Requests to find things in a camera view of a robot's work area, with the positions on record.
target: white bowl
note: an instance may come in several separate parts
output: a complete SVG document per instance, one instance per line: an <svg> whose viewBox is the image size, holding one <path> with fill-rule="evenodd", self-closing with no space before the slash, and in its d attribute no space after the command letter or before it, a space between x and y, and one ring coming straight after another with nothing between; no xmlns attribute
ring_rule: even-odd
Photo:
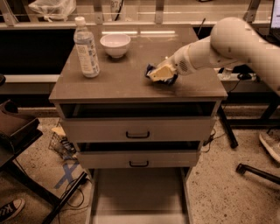
<svg viewBox="0 0 280 224"><path fill-rule="evenodd" d="M105 52L112 58L121 58L130 48L130 36L122 33L108 34L100 39Z"/></svg>

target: white plastic bag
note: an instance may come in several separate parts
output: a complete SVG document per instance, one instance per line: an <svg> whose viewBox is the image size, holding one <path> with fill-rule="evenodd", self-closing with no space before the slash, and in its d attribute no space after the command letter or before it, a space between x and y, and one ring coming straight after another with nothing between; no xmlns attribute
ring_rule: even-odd
<svg viewBox="0 0 280 224"><path fill-rule="evenodd" d="M41 14L45 20L67 20L76 9L76 0L36 0L29 8Z"/></svg>

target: black drawer handle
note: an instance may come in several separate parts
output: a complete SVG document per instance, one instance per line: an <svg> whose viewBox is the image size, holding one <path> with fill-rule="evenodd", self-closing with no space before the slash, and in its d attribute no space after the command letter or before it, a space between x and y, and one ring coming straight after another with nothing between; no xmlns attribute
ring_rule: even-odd
<svg viewBox="0 0 280 224"><path fill-rule="evenodd" d="M150 132L147 131L147 133L143 136L139 136L139 135L133 135L133 134L130 134L128 131L125 132L125 136L127 138L148 138L150 136Z"/></svg>
<svg viewBox="0 0 280 224"><path fill-rule="evenodd" d="M140 164L140 163L133 163L129 161L130 167L147 167L149 165L149 161L146 161L145 164Z"/></svg>

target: clear plastic bottle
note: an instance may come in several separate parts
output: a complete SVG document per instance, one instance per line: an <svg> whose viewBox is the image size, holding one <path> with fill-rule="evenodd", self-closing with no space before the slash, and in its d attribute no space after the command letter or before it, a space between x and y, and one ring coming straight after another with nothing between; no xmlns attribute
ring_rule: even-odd
<svg viewBox="0 0 280 224"><path fill-rule="evenodd" d="M94 34L86 27L84 17L76 17L77 29L73 35L76 44L82 73L88 78L94 78L100 72Z"/></svg>

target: white robotic arm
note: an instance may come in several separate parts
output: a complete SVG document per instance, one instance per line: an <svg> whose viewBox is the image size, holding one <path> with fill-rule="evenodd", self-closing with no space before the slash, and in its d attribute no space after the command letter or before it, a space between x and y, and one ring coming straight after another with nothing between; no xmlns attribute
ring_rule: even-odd
<svg viewBox="0 0 280 224"><path fill-rule="evenodd" d="M153 81L186 75L206 67L248 65L280 95L280 48L262 39L245 21L228 17L219 21L207 38L183 46L148 76Z"/></svg>

